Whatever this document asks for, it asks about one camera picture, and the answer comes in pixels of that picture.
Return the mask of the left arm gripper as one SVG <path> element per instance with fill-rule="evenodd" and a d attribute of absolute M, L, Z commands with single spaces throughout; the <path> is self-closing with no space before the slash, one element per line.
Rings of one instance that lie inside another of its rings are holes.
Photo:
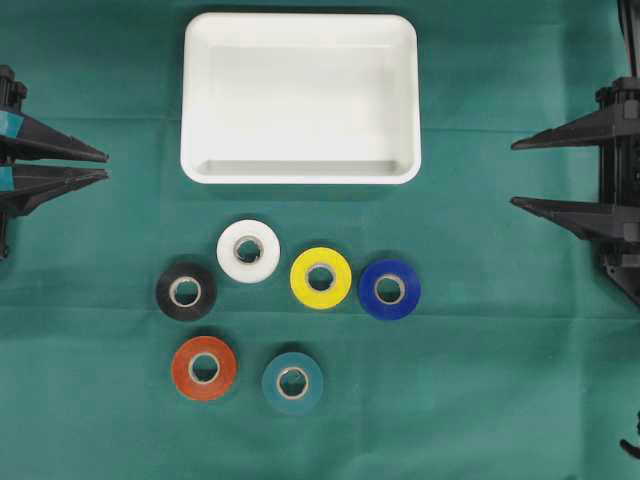
<path fill-rule="evenodd" d="M 1 211 L 26 216 L 39 205 L 108 178 L 103 169 L 15 164 L 15 159 L 106 163 L 108 155 L 22 114 L 24 84 L 1 66 Z"/>

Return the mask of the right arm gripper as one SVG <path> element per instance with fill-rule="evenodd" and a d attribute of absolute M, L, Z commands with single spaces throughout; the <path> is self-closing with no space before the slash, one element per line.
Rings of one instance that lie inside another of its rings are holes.
<path fill-rule="evenodd" d="M 639 303 L 639 79 L 620 77 L 596 92 L 598 109 L 514 142 L 512 150 L 599 147 L 598 202 L 513 197 L 510 202 L 582 240 L 598 241 L 606 277 Z"/>

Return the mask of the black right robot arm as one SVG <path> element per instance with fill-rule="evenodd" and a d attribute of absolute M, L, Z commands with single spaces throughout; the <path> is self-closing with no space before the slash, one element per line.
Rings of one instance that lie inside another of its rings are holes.
<path fill-rule="evenodd" d="M 511 203 L 597 246 L 604 274 L 639 302 L 639 3 L 617 3 L 631 74 L 595 94 L 598 109 L 511 145 L 599 148 L 598 201 L 513 197 Z"/>

